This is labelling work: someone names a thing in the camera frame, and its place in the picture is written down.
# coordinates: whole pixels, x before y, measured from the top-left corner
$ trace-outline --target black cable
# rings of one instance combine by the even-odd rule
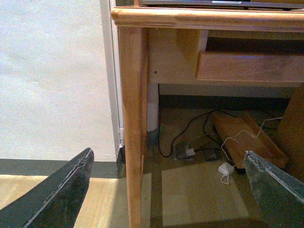
[[[197,150],[194,150],[194,152],[206,151],[206,150],[221,151],[221,149],[218,149],[218,148],[199,148]]]
[[[232,116],[232,117],[234,117],[234,118],[236,118],[236,116],[234,116],[234,115],[232,115],[232,114],[230,114],[230,113],[227,113],[227,112],[225,112],[225,111],[223,111],[223,110],[220,110],[220,109],[213,110],[213,111],[211,111],[211,112],[207,115],[207,118],[206,118],[206,120],[205,120],[205,122],[204,122],[204,124],[203,124],[203,132],[204,132],[204,134],[205,134],[209,139],[211,139],[212,141],[216,142],[217,145],[222,146],[222,144],[221,144],[220,142],[218,142],[217,140],[215,140],[214,138],[212,138],[210,135],[208,135],[208,134],[206,133],[206,130],[205,130],[206,123],[207,123],[208,118],[209,118],[209,116],[210,116],[210,114],[211,114],[212,112],[222,112],[222,113],[225,113],[225,114],[227,114],[227,115],[230,115],[230,116]]]
[[[159,104],[159,126],[158,126],[158,133],[157,133],[157,145],[158,145],[158,150],[159,150],[161,156],[164,157],[164,158],[169,158],[169,157],[172,155],[172,153],[173,153],[173,144],[174,144],[175,140],[177,140],[181,135],[183,135],[183,134],[186,132],[186,130],[188,129],[188,127],[190,126],[190,124],[191,124],[194,120],[196,120],[196,119],[198,119],[198,118],[200,118],[200,117],[202,117],[202,116],[204,116],[204,115],[207,115],[206,120],[205,120],[205,122],[204,122],[204,124],[203,124],[203,132],[204,132],[204,134],[205,134],[209,139],[211,139],[212,141],[216,142],[217,145],[219,145],[219,146],[221,147],[222,144],[221,144],[220,142],[218,142],[217,140],[213,139],[209,134],[206,133],[205,126],[206,126],[206,123],[207,123],[207,121],[208,121],[208,118],[209,118],[210,114],[211,114],[212,112],[222,112],[222,113],[225,113],[225,114],[227,114],[227,115],[230,115],[230,116],[236,118],[236,116],[234,116],[234,115],[232,115],[232,114],[230,114],[230,113],[227,113],[227,112],[223,111],[224,109],[212,110],[212,111],[209,111],[209,112],[207,112],[207,113],[204,113],[204,114],[201,114],[201,115],[198,115],[198,116],[192,118],[192,119],[188,122],[186,128],[185,128],[178,136],[176,136],[176,137],[173,139],[173,141],[171,142],[170,153],[169,153],[168,155],[164,155],[164,154],[162,153],[162,150],[161,150],[161,147],[160,147],[160,130],[161,130],[161,116],[162,116],[162,110],[161,110],[161,108],[160,108],[160,84],[158,84],[158,104]],[[267,111],[265,111],[265,110],[262,110],[262,109],[225,109],[225,110],[227,110],[227,111],[246,111],[246,110],[247,110],[247,111],[250,111],[250,110],[252,110],[252,111],[261,111],[261,112],[264,112],[264,113],[270,115],[271,117],[277,118],[276,116],[274,116],[274,115],[272,115],[271,113],[269,113],[269,112],[267,112]],[[269,128],[269,127],[264,127],[264,128],[270,129],[270,130],[275,130],[275,129],[276,129],[276,128]],[[202,150],[220,150],[220,149],[217,149],[217,148],[201,148],[201,149],[199,149],[199,150],[197,150],[197,151],[202,151]]]

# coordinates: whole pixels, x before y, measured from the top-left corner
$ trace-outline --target wooden board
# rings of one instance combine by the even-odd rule
[[[272,83],[304,82],[303,55],[201,52],[198,80]]]
[[[304,32],[303,10],[115,7],[117,26],[269,32]]]
[[[289,157],[286,172],[304,182],[304,84],[291,98],[275,142]]]
[[[193,55],[198,52],[199,40],[201,40],[200,35],[205,36],[205,40],[207,43],[208,30],[203,30],[201,33],[200,30],[195,29],[176,30],[176,44],[179,47],[179,50],[182,53],[184,59],[190,65],[194,61]]]
[[[257,135],[259,131],[259,126],[248,114],[242,119],[213,112],[211,119],[223,141],[228,137],[234,138],[240,131],[247,131],[252,135]],[[264,132],[258,138],[248,133],[240,133],[236,137],[237,142],[228,139],[225,143],[226,152],[231,156],[238,169],[244,168],[243,160],[246,151],[253,151],[279,168],[286,166],[288,158]]]
[[[191,46],[198,46],[200,31],[191,32]],[[186,52],[187,34],[179,29],[149,29],[149,82],[191,84],[196,82],[197,48]]]
[[[142,155],[147,125],[147,29],[119,28],[130,228],[141,226]]]

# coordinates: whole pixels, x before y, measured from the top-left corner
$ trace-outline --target white cable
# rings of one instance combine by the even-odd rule
[[[238,141],[237,141],[236,137],[237,137],[239,134],[241,134],[242,132],[246,132],[247,134],[251,135],[252,137],[257,138],[257,137],[260,135],[260,133],[261,133],[261,131],[262,131],[262,127],[263,127],[263,125],[264,125],[264,123],[265,123],[266,121],[270,121],[270,120],[279,120],[279,119],[282,119],[282,118],[283,118],[283,116],[277,117],[277,118],[271,118],[271,119],[266,119],[266,120],[264,120],[257,135],[253,135],[252,133],[250,133],[250,132],[248,132],[248,131],[246,131],[246,130],[242,130],[242,131],[240,131],[239,133],[237,133],[237,134],[234,136],[234,138],[228,137],[227,139],[232,139],[233,141],[236,141],[237,144],[238,144]],[[223,142],[223,144],[222,144],[222,146],[221,146],[221,149],[222,149],[222,151],[224,152],[224,154],[226,155],[227,159],[228,159],[229,161],[232,161],[232,160],[227,156],[227,153],[226,153],[226,151],[225,151],[224,148],[223,148],[223,146],[225,145],[227,139],[225,139],[225,141]]]
[[[262,125],[261,125],[261,127],[260,127],[260,131],[259,131],[258,134],[257,134],[257,137],[260,135],[260,133],[261,133],[261,131],[262,131],[262,127],[263,127],[263,125],[264,125],[264,123],[265,123],[266,121],[269,121],[269,120],[280,120],[280,119],[282,119],[282,118],[283,118],[283,117],[281,116],[281,117],[277,117],[277,118],[272,118],[272,119],[264,120],[263,123],[262,123]]]
[[[216,134],[218,134],[218,133],[199,135],[199,136],[197,136],[197,137],[195,137],[195,138],[193,138],[193,139],[190,139],[190,140],[187,142],[187,145],[189,145],[189,143],[192,142],[193,140],[196,140],[196,139],[198,139],[198,138],[200,138],[200,137],[203,137],[203,136],[213,136],[213,135],[216,135]]]
[[[220,179],[220,182],[222,182],[223,184],[226,184],[226,185],[229,185],[229,173],[228,175],[226,176],[225,174],[222,176],[222,178]]]

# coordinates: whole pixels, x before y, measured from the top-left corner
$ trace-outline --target white pipe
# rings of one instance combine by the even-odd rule
[[[147,131],[158,127],[158,84],[148,84],[148,124]]]
[[[109,0],[110,10],[116,6],[115,0]],[[119,61],[119,43],[118,43],[118,29],[111,20],[112,27],[112,42],[113,42],[113,55],[114,55],[114,70],[115,70],[115,81],[116,81],[116,94],[118,104],[118,119],[119,119],[119,133],[120,133],[120,144],[124,146],[124,110],[123,110],[123,96],[122,96],[122,83],[120,78],[120,61]]]

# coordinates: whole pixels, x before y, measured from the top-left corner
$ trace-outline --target cord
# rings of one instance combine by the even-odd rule
[[[159,104],[159,106],[160,106],[160,84],[158,84],[158,104]],[[231,109],[231,110],[228,110],[228,111],[244,111],[244,110],[246,110],[246,109],[239,109],[239,110],[237,110],[237,109],[232,110],[232,109]],[[269,112],[267,112],[267,111],[265,111],[265,110],[262,110],[262,109],[247,109],[247,110],[258,110],[258,111],[262,111],[262,112],[264,112],[264,113],[266,113],[266,114],[268,114],[268,115],[270,115],[270,116],[275,117],[275,116],[272,115],[271,113],[269,113]],[[216,134],[207,134],[207,133],[206,133],[205,126],[206,126],[206,123],[207,123],[207,121],[208,121],[208,118],[209,118],[209,116],[210,116],[210,114],[211,114],[212,112],[222,112],[222,113],[228,114],[228,115],[230,115],[230,116],[232,116],[232,117],[235,117],[234,115],[232,115],[232,114],[230,114],[230,113],[227,113],[227,112],[223,111],[222,109],[212,110],[212,111],[210,111],[210,112],[207,112],[207,113],[204,113],[204,114],[201,114],[201,115],[198,115],[198,116],[194,117],[193,119],[191,119],[191,120],[188,122],[186,128],[185,128],[178,136],[176,136],[176,137],[173,139],[173,141],[171,142],[171,148],[170,148],[170,153],[169,153],[169,155],[164,155],[164,154],[162,153],[162,150],[161,150],[161,147],[160,147],[160,130],[161,130],[162,109],[159,108],[159,126],[158,126],[158,133],[157,133],[157,145],[158,145],[158,150],[159,150],[161,156],[164,157],[164,158],[169,158],[169,157],[172,155],[172,153],[173,153],[173,145],[174,145],[174,142],[175,142],[181,135],[183,135],[183,134],[186,132],[186,130],[188,129],[190,123],[192,123],[194,120],[196,120],[196,119],[199,118],[199,117],[203,117],[204,115],[207,115],[207,118],[206,118],[206,120],[205,120],[205,122],[204,122],[204,124],[203,124],[203,132],[204,132],[205,136],[207,136],[207,137],[208,137],[209,139],[211,139],[212,141],[216,142],[216,143],[221,147],[221,150],[225,153],[227,159],[228,159],[229,161],[231,161],[231,159],[229,159],[229,157],[228,157],[228,155],[226,154],[226,152],[223,150],[223,145],[224,145],[224,143],[225,143],[226,141],[225,141],[223,144],[221,144],[220,142],[218,142],[217,140],[215,140],[215,139],[213,139],[213,138],[211,137],[212,135],[216,135]],[[219,149],[217,149],[217,148],[200,148],[200,149],[198,149],[198,150],[196,150],[196,151],[209,150],[209,149],[219,150]]]
[[[258,132],[257,135],[253,135],[252,133],[250,133],[250,132],[248,132],[248,131],[246,131],[246,130],[242,130],[242,131],[240,131],[239,133],[237,133],[237,134],[234,136],[234,138],[231,138],[231,137],[226,138],[225,141],[223,142],[222,146],[221,146],[221,149],[222,149],[222,151],[225,153],[227,159],[228,159],[229,161],[232,161],[232,160],[228,157],[226,151],[225,151],[224,148],[223,148],[224,145],[225,145],[225,143],[226,143],[226,141],[227,141],[228,139],[232,139],[233,141],[236,141],[236,142],[239,144],[239,142],[237,141],[236,137],[237,137],[239,134],[241,134],[242,132],[246,132],[246,133],[248,133],[249,135],[251,135],[252,137],[257,138],[257,137],[261,134],[261,132],[262,132],[262,127],[263,127],[263,125],[264,125],[264,123],[265,123],[266,121],[277,120],[277,119],[282,119],[282,118],[283,118],[283,116],[281,116],[281,117],[276,117],[276,118],[271,118],[271,119],[265,119],[265,120],[263,121],[263,123],[262,123],[262,125],[261,125],[261,127],[260,127],[260,130],[259,130],[259,132]]]
[[[226,176],[225,174],[222,176],[222,178],[220,179],[220,182],[222,182],[223,184],[226,184],[226,185],[230,185],[229,183],[229,173],[228,175]]]

